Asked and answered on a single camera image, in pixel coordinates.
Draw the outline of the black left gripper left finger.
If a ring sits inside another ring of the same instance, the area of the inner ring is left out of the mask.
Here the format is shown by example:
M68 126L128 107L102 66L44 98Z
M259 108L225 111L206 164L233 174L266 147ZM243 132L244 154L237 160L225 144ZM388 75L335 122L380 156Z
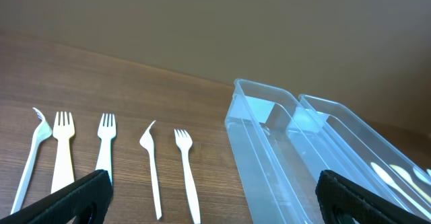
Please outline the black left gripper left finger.
M30 206L1 219L2 224L103 223L113 188L106 170L96 170Z

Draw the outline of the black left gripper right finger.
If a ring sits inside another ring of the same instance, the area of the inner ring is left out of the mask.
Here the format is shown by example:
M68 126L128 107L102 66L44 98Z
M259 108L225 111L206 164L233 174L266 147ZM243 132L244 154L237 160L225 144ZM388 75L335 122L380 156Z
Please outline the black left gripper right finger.
M315 189L326 224L430 224L332 170L323 170Z

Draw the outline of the cream yellow plastic spoon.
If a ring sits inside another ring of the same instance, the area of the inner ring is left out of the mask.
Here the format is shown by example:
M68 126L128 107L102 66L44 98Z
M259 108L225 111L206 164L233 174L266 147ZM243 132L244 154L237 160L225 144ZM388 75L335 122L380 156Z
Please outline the cream yellow plastic spoon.
M431 198L429 195L427 195L419 186L417 186L410 174L404 170L402 167L399 167L398 165L390 164L390 166L411 186L413 187L422 197L424 197L428 202L431 201Z

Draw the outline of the white wide-handled plastic spoon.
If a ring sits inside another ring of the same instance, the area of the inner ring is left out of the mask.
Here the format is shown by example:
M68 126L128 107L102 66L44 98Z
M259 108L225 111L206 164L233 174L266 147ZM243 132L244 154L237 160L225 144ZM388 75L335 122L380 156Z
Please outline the white wide-handled plastic spoon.
M429 179L424 175L423 171L420 170L418 167L414 167L413 172L421 181L423 181L427 185L431 185L431 181L429 181Z

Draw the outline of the white fork sideways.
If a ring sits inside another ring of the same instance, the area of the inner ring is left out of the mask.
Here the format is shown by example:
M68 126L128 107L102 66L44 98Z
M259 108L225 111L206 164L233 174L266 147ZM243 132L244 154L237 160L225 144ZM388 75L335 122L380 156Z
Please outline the white fork sideways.
M141 136L139 140L139 144L147 150L149 154L149 161L150 161L150 175L151 175L151 181L152 181L152 192L153 192L153 198L154 198L154 207L156 212L156 219L160 220L162 218L162 207L161 207L161 201L160 201L160 189L159 189L159 183L158 183L158 175L157 175L157 169L156 169L156 160L155 160L155 147L154 147L154 140L151 135L151 128L156 123L155 120L152 121L152 123L146 128L145 132Z

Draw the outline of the clear container right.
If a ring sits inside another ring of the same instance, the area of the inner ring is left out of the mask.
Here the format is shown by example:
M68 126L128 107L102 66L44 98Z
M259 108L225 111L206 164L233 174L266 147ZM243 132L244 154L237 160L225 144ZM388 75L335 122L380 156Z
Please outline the clear container right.
M430 185L421 181L413 172L414 167L419 168L417 164L343 104L306 94L299 96L299 103L301 107L294 115L294 119L299 121L299 127L306 133L322 133L329 137L329 152L341 154L353 165L352 170L339 170L338 174L351 178L402 209L430 220L401 193L387 185L370 163L374 162L384 169L406 194L430 213L430 202L390 166L393 164L402 167L410 174L413 182L430 196Z

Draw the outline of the clear container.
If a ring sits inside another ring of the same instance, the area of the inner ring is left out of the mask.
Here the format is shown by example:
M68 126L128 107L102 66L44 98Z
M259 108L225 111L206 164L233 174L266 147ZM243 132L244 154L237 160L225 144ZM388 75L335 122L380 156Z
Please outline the clear container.
M246 79L234 85L225 125L254 223L322 223L315 189L323 170L401 205L291 93Z
M402 209L430 220L401 193L387 185L370 163L374 162L384 169L406 194L430 213L430 202L390 166L393 164L402 167L410 174L413 182L430 196L430 185L421 181L413 172L414 167L419 168L417 164L343 104L306 94L299 96L299 103L301 107L294 115L294 119L299 121L299 127L306 133L322 133L329 137L329 152L341 154L353 165L352 170L339 170L338 174L351 178Z

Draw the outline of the clear container left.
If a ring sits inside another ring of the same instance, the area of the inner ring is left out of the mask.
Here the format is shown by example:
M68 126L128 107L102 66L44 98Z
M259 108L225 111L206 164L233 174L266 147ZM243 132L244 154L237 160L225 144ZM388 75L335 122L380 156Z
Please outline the clear container left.
M234 85L225 125L254 223L322 223L315 189L323 170L401 205L291 93L246 79Z

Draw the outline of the cream yellow plastic fork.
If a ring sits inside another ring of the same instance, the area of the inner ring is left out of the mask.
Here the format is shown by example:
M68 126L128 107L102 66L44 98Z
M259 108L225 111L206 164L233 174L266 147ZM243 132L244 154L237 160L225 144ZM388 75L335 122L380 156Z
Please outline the cream yellow plastic fork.
M75 181L71 159L70 139L75 126L70 112L56 112L53 136L58 141L51 194Z

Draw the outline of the white fork far left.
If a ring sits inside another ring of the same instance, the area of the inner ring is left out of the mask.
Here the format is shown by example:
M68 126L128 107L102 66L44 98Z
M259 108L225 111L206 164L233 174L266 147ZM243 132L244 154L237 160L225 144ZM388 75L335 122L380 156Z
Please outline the white fork far left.
M43 115L43 113L35 107L33 107L32 109L36 112L38 118L40 119L40 123L36 127L36 129L34 130L34 133L32 135L30 152L29 152L29 155L28 155L28 158L27 158L24 170L23 170L22 177L20 179L18 190L17 190L15 198L14 198L13 206L12 206L11 212L10 212L11 215L18 212L23 205L23 202L24 202L24 199L26 196L26 192L27 192L27 189L28 189L31 177L32 177L34 164L36 162L36 156L37 156L38 148L39 148L41 142L48 139L53 133L53 130L49 126L48 122L46 121L46 118Z

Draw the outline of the white plastic fork rightmost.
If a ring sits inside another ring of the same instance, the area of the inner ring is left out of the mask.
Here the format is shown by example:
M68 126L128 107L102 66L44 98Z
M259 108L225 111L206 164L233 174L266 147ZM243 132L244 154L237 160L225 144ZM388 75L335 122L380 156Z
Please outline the white plastic fork rightmost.
M174 129L174 136L176 145L180 149L182 161L183 161L183 172L185 175L185 189L187 194L187 200L191 212L191 216L194 224L201 223L201 215L199 210L199 200L197 196L197 190L193 179L191 166L189 163L189 150L193 145L193 140L190 134L183 129Z

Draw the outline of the white wide-handled plastic fork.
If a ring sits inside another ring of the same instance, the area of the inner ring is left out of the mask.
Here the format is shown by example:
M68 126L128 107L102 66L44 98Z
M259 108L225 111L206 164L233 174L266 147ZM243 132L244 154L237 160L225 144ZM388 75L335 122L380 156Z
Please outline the white wide-handled plastic fork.
M101 140L96 170L106 170L112 183L112 140L117 135L115 115L103 113L98 127L98 137Z

